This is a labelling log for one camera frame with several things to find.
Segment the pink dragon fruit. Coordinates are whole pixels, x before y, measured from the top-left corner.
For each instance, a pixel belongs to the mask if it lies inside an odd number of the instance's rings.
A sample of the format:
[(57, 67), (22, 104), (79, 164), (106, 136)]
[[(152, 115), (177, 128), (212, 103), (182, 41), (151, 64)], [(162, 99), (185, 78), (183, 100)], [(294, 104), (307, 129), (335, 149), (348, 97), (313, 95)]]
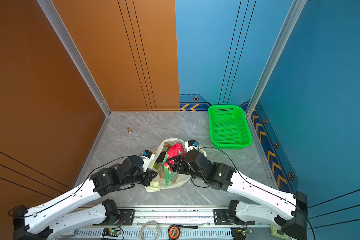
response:
[(175, 143), (165, 153), (162, 164), (162, 170), (165, 175), (165, 187), (168, 187), (170, 182), (176, 180), (178, 173), (175, 172), (175, 161), (178, 157), (184, 157), (185, 153), (185, 148), (180, 142)]

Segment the yellowish translucent plastic bag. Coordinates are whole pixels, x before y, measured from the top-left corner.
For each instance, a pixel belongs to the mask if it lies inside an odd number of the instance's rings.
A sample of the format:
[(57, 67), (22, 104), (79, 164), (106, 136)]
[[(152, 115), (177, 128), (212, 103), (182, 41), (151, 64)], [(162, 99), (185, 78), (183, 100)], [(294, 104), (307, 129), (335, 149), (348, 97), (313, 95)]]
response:
[(195, 140), (185, 142), (171, 138), (163, 140), (153, 152), (144, 151), (141, 155), (144, 170), (153, 170), (158, 174), (146, 187), (146, 191), (159, 192), (184, 185), (191, 179), (191, 175), (186, 173), (189, 166), (184, 162), (183, 157), (187, 152), (199, 149), (199, 143)]

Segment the green plastic mesh basket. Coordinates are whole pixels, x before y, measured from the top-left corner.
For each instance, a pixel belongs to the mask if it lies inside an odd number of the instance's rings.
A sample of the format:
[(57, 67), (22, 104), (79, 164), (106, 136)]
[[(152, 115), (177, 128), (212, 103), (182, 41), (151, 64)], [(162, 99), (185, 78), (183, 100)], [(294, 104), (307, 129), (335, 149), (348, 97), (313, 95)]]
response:
[(239, 150), (253, 143), (246, 114), (241, 107), (212, 105), (208, 114), (210, 137), (216, 148)]

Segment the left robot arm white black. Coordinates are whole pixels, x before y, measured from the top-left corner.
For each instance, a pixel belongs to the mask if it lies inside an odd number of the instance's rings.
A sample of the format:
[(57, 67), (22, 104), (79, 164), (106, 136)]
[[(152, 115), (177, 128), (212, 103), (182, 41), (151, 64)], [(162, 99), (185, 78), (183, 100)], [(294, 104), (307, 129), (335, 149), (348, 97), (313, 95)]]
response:
[(88, 225), (112, 225), (121, 218), (113, 200), (104, 200), (89, 210), (76, 209), (107, 194), (129, 190), (135, 185), (148, 187), (158, 173), (151, 169), (155, 154), (145, 150), (140, 155), (110, 161), (90, 172), (87, 179), (72, 190), (36, 207), (24, 205), (13, 209), (14, 240), (50, 240)]

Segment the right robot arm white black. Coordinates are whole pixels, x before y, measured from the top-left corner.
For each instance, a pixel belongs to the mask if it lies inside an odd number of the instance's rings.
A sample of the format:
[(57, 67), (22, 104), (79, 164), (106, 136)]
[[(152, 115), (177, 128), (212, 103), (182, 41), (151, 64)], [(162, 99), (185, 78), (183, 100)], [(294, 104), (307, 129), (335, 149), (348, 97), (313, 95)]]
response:
[(249, 207), (232, 200), (227, 210), (229, 221), (244, 225), (248, 221), (279, 226), (281, 231), (296, 239), (308, 238), (308, 197), (302, 192), (286, 193), (261, 184), (235, 166), (212, 163), (198, 150), (190, 150), (183, 157), (175, 156), (164, 161), (173, 172), (201, 179), (214, 189), (243, 196), (258, 204)]

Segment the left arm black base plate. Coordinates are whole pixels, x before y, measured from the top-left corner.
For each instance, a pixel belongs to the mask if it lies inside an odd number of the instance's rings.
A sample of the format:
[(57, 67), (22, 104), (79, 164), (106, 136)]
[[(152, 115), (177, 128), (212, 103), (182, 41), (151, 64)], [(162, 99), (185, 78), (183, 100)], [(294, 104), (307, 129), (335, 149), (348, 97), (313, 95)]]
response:
[(134, 217), (135, 217), (135, 209), (121, 209), (119, 210), (119, 218), (116, 222), (117, 226), (132, 226)]

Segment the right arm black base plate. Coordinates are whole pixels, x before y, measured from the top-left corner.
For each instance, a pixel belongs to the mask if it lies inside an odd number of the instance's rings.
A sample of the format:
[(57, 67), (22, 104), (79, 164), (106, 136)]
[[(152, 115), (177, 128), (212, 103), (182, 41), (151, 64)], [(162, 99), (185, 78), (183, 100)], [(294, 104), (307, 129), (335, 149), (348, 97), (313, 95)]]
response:
[(235, 210), (228, 209), (214, 209), (214, 222), (217, 226), (222, 225), (236, 225), (236, 226), (244, 226), (245, 222), (239, 219), (236, 216)]

